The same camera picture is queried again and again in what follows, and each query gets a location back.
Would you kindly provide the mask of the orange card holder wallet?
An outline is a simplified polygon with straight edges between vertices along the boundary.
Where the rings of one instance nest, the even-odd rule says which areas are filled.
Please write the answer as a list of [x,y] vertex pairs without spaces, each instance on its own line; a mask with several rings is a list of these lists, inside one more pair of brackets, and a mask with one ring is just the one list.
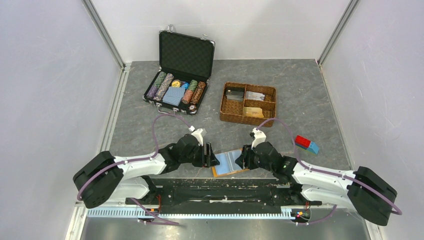
[[236,159],[241,154],[241,148],[216,154],[215,157],[219,161],[219,165],[211,167],[213,176],[217,178],[247,171],[248,169],[241,168],[236,164]]

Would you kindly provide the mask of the white VIP card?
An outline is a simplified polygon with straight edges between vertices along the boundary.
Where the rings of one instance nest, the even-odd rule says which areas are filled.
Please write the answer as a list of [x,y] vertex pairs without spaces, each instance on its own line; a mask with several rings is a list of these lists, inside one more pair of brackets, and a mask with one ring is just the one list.
[[253,91],[247,91],[246,92],[246,94],[245,94],[245,98],[246,97],[249,97],[249,96],[261,96],[261,97],[264,97],[265,98],[265,94],[263,94],[263,93],[260,93],[260,92],[253,92]]

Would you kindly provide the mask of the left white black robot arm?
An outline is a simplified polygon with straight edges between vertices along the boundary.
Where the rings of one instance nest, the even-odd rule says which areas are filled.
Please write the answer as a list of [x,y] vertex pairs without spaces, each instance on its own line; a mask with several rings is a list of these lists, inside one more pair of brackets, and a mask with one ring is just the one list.
[[220,162],[210,143],[200,143],[194,135],[186,134],[178,142],[146,155],[120,157],[102,151],[72,180],[78,190],[77,199],[88,209],[127,198],[151,204],[157,198],[157,190],[150,176],[175,171],[182,164],[209,168]]

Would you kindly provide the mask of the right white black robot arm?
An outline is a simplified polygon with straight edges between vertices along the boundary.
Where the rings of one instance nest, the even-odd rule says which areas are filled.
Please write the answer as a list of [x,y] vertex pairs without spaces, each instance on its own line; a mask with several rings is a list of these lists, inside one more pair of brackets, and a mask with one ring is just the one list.
[[267,170],[290,184],[288,196],[295,204],[308,201],[348,208],[379,226],[387,226],[394,213],[397,191],[368,167],[354,171],[316,166],[281,155],[269,142],[244,145],[235,163],[244,169]]

